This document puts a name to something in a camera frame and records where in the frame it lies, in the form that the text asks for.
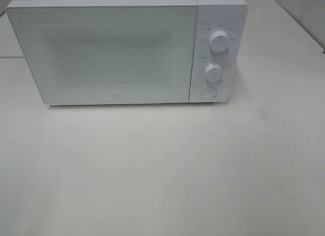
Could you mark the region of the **white microwave oven body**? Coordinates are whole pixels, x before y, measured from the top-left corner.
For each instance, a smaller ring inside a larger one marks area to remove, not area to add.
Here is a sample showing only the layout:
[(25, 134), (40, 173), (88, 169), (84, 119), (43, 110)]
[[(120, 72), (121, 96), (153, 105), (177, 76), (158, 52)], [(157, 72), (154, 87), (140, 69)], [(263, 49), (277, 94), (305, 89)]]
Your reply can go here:
[[(235, 72), (236, 59), (248, 12), (245, 0), (12, 0), (9, 8), (74, 8), (74, 7), (187, 7), (197, 9), (192, 55), (189, 98), (183, 103), (225, 102)], [(210, 49), (208, 37), (218, 30), (230, 37), (229, 46), (222, 52)], [(208, 82), (204, 70), (209, 64), (219, 64), (223, 75), (218, 82)], [(217, 96), (204, 99), (204, 88), (214, 87)]]

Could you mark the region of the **white round knob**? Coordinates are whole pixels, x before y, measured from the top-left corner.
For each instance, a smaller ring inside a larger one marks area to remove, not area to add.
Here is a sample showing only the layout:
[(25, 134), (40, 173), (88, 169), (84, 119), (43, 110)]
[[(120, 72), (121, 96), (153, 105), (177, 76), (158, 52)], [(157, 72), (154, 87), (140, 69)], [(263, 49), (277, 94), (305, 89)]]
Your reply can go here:
[(205, 78), (208, 82), (218, 82), (221, 80), (223, 71), (219, 64), (209, 64), (204, 70)]
[(213, 52), (226, 50), (229, 46), (229, 40), (229, 34), (223, 29), (212, 32), (208, 37), (209, 46)]

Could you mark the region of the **white microwave door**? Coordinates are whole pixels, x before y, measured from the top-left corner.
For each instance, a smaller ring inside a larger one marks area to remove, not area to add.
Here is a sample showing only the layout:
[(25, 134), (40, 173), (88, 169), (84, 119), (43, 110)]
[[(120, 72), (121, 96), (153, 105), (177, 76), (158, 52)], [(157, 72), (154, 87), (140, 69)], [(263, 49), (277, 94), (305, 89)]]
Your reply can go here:
[(9, 8), (8, 15), (45, 104), (188, 101), (195, 6)]

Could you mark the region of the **white round door button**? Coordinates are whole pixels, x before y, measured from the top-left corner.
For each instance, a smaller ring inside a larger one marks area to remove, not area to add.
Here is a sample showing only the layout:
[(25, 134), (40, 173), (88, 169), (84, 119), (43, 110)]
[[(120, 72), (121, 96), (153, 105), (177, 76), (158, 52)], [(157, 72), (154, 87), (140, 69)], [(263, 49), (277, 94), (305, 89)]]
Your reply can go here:
[(217, 90), (214, 87), (204, 88), (201, 92), (201, 96), (204, 99), (214, 99), (217, 96)]

